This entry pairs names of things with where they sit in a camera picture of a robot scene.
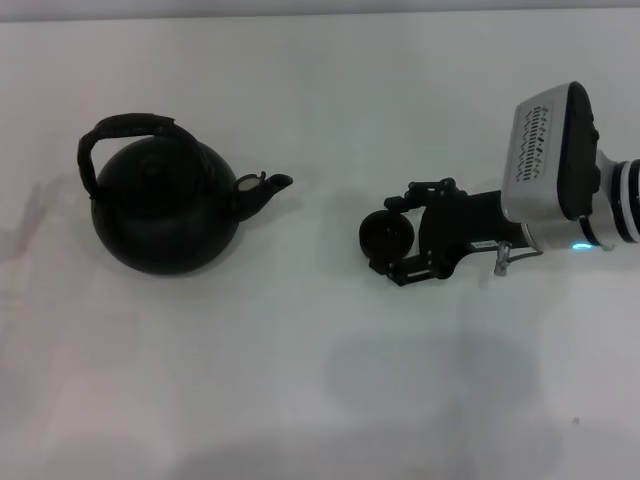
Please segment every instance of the ventilation grille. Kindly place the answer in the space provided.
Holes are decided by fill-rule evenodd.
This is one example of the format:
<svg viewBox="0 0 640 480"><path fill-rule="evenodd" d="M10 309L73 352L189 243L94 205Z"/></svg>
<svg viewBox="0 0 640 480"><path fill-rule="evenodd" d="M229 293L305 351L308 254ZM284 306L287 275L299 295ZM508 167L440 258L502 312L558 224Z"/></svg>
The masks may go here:
<svg viewBox="0 0 640 480"><path fill-rule="evenodd" d="M551 121L551 105L539 105L524 117L516 182L535 180L544 172Z"/></svg>

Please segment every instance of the black kettle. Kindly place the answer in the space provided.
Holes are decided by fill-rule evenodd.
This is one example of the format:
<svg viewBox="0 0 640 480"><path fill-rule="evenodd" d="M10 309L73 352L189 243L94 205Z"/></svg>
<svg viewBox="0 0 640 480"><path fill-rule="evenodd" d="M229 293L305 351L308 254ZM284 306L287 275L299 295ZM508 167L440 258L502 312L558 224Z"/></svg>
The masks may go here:
<svg viewBox="0 0 640 480"><path fill-rule="evenodd" d="M120 150L96 178L94 145L151 136ZM229 165L172 118L146 113L102 120L80 140L78 166L91 196L93 225L122 263L153 274L205 265L229 244L238 223L293 183L264 172L236 180Z"/></svg>

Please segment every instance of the kettle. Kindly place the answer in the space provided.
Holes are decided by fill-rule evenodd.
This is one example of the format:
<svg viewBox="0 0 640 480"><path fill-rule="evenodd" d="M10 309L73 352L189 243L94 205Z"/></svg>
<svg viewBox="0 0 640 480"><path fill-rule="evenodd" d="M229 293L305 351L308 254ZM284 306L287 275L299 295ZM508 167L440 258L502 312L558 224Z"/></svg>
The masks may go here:
<svg viewBox="0 0 640 480"><path fill-rule="evenodd" d="M174 119L116 115L80 139L78 166L91 197L91 217L105 247L125 265L152 274L195 270L219 255L238 223L293 183L287 175L246 175ZM95 144L150 136L116 153L96 178Z"/></svg>

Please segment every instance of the kettle handle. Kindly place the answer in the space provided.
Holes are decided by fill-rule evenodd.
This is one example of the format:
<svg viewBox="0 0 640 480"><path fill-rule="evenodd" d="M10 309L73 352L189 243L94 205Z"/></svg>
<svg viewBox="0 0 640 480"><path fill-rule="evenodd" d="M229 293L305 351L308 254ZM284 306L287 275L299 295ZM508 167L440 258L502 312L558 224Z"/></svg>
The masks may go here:
<svg viewBox="0 0 640 480"><path fill-rule="evenodd" d="M78 144L78 167L84 188L91 198L98 196L96 170L91 159L91 150L100 140L154 135L183 141L197 153L205 176L210 176L211 168L200 144L193 135L175 124L175 120L151 113L125 113L105 118L93 130L84 135Z"/></svg>

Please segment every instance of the white table surface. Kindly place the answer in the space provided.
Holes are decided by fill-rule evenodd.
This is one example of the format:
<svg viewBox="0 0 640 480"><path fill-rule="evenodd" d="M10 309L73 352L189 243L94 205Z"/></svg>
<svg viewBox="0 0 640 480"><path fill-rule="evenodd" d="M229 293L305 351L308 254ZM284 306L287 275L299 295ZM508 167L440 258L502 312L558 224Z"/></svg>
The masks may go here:
<svg viewBox="0 0 640 480"><path fill-rule="evenodd" d="M357 230L411 180L499 188L563 82L636 158L639 44L640 10L0 25L0 478L637 479L640 248L400 289ZM75 160L131 111L295 183L215 268L134 272Z"/></svg>

